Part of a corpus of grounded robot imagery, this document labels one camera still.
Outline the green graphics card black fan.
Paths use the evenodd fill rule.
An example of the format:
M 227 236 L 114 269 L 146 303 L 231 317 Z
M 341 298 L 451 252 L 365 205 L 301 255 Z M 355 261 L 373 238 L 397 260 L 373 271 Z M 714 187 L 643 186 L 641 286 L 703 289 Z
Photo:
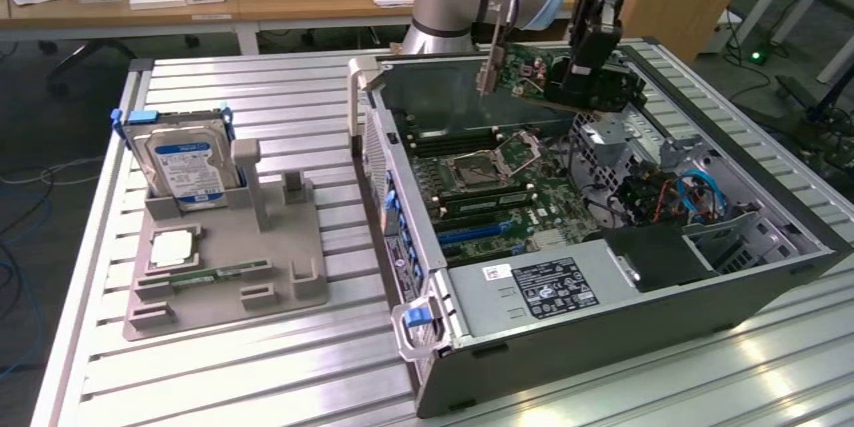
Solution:
M 646 104 L 646 82 L 622 52 L 609 53 L 603 64 L 586 71 L 573 64 L 573 51 L 554 53 L 507 37 L 509 28 L 495 26 L 475 80 L 481 94 L 502 90 L 522 101 L 575 112 L 619 113 Z

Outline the metal socket cover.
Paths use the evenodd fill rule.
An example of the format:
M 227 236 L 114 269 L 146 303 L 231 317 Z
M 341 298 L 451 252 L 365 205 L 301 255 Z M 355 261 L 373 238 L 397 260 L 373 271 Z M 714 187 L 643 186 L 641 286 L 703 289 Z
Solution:
M 541 158 L 539 141 L 526 130 L 519 130 L 497 147 L 495 155 L 503 172 L 514 176 Z

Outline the CPU socket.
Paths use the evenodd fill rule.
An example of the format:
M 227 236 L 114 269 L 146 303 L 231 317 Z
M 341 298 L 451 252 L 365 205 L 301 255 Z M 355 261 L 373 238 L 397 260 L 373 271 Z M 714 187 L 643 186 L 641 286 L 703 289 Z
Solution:
M 445 157 L 439 171 L 446 189 L 454 192 L 475 192 L 518 184 L 506 173 L 494 150 Z

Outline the grey slanted disk bay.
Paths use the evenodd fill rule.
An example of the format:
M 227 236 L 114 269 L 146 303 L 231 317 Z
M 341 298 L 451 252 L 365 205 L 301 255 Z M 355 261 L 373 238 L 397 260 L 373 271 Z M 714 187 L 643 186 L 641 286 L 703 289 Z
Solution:
M 682 231 L 706 263 L 720 274 L 740 272 L 800 256 L 796 245 L 757 212 L 711 225 L 691 224 Z

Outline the grey power supply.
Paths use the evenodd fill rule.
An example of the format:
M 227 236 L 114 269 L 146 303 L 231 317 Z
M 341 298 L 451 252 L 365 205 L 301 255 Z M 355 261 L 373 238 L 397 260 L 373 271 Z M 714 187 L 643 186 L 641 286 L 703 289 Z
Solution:
M 449 271 L 470 334 L 501 334 L 583 314 L 641 295 L 602 240 L 550 248 Z

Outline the open black PC case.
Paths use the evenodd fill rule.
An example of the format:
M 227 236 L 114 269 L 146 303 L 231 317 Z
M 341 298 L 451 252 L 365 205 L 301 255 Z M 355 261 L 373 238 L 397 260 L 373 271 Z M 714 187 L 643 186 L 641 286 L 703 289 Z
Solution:
M 854 206 L 661 45 L 635 40 L 618 51 L 646 80 L 646 107 L 665 128 L 659 166 L 634 154 L 619 169 L 598 166 L 573 139 L 583 112 L 502 90 L 481 94 L 482 54 L 370 54 L 349 62 L 351 145 L 390 307 L 435 296 L 435 333 L 450 339 L 426 359 L 401 357 L 422 418 L 471 413 L 491 400 L 730 332 L 854 260 Z M 470 334 L 405 148 L 409 120 L 429 132 L 541 130 L 601 227 L 581 243 L 607 243 L 637 298 L 501 334 Z M 720 274 L 682 229 L 749 212 L 772 221 L 800 256 Z

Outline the hard disk in blue caddy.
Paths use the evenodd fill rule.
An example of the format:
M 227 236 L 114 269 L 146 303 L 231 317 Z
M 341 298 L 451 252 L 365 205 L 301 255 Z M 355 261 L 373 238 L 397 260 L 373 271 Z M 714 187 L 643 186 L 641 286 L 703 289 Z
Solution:
M 226 192 L 243 186 L 231 158 L 232 111 L 111 112 L 111 126 L 131 150 L 155 198 L 196 211 L 226 205 Z

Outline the grey parts rack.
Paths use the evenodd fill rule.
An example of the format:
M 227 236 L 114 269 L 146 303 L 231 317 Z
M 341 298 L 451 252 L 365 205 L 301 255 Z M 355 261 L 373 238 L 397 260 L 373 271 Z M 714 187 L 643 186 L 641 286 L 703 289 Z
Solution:
M 234 142 L 231 158 L 246 184 L 226 192 L 223 207 L 183 212 L 172 198 L 146 199 L 123 326 L 128 341 L 302 310 L 330 300 L 313 183 L 299 174 L 260 182 L 260 146 L 254 139 Z M 199 267 L 148 271 L 154 237 L 180 230 L 195 236 Z M 146 277 L 256 261 L 274 265 L 268 275 L 180 287 L 136 286 Z

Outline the green RAM stick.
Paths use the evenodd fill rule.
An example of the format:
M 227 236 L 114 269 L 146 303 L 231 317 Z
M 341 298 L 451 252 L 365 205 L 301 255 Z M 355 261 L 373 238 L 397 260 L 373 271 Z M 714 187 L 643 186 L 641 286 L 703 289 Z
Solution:
M 222 268 L 210 268 L 188 271 L 176 274 L 163 274 L 160 276 L 146 277 L 136 281 L 138 287 L 152 287 L 166 284 L 172 287 L 180 287 L 195 284 L 208 284 L 255 275 L 266 276 L 274 270 L 274 265 L 268 261 L 256 261 Z

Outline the black office chair base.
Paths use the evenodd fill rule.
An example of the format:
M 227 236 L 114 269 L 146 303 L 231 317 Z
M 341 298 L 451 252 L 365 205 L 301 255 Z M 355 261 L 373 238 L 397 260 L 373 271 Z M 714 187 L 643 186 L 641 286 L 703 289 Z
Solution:
M 70 70 L 78 67 L 90 57 L 104 49 L 115 50 L 128 61 L 138 58 L 127 45 L 116 39 L 88 40 L 47 74 L 46 89 L 51 96 L 62 97 L 68 94 L 68 86 L 60 82 L 60 78 Z

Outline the silver CPU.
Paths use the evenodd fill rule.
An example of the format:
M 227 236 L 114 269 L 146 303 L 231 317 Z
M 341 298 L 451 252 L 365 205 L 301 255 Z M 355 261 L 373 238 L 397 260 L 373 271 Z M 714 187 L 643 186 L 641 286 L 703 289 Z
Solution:
M 198 267 L 194 234 L 186 230 L 159 233 L 152 240 L 147 270 L 160 272 Z

